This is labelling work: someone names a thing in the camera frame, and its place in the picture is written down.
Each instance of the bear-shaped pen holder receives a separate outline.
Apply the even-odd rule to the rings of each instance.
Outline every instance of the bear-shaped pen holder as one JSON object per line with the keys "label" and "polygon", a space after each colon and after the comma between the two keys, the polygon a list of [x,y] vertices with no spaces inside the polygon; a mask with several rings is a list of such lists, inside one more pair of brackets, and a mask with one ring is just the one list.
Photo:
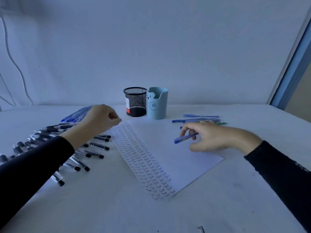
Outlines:
{"label": "bear-shaped pen holder", "polygon": [[147,91],[147,117],[163,119],[166,117],[169,91],[162,87],[151,87]]}

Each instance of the tabletop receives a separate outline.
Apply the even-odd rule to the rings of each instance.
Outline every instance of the tabletop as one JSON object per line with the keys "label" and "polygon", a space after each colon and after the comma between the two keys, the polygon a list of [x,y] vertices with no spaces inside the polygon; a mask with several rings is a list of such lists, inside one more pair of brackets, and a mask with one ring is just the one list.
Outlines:
{"label": "tabletop", "polygon": [[[82,106],[23,106],[0,112],[0,153],[26,141],[33,130],[53,125]],[[113,106],[123,120],[125,105]],[[247,129],[311,170],[311,124],[270,105],[169,105],[167,118],[183,113],[220,115]],[[85,159],[90,172],[64,171],[2,229],[5,233],[50,232],[305,232],[270,186],[234,149],[224,160],[174,196],[155,201],[110,144],[103,160]]]}

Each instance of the black sleeve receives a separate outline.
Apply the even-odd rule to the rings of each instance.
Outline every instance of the black sleeve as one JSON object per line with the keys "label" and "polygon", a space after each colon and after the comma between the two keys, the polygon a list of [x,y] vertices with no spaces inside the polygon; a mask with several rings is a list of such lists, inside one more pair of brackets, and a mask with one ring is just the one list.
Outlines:
{"label": "black sleeve", "polygon": [[311,232],[311,173],[263,141],[245,156],[295,218]]}
{"label": "black sleeve", "polygon": [[74,153],[63,137],[54,137],[0,166],[0,229]]}

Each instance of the red and white label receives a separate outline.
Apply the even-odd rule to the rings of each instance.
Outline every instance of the red and white label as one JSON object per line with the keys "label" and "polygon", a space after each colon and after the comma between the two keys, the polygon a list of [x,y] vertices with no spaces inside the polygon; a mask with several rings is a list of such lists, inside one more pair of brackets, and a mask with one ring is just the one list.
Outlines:
{"label": "red and white label", "polygon": [[125,98],[126,102],[126,112],[130,113],[130,100],[128,98]]}

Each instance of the black mesh pen holder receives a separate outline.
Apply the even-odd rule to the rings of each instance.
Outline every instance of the black mesh pen holder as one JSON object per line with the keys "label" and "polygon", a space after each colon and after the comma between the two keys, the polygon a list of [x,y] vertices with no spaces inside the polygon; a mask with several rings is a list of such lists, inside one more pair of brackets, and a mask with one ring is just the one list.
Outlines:
{"label": "black mesh pen holder", "polygon": [[126,113],[132,117],[146,114],[146,88],[132,87],[123,90],[126,101]]}

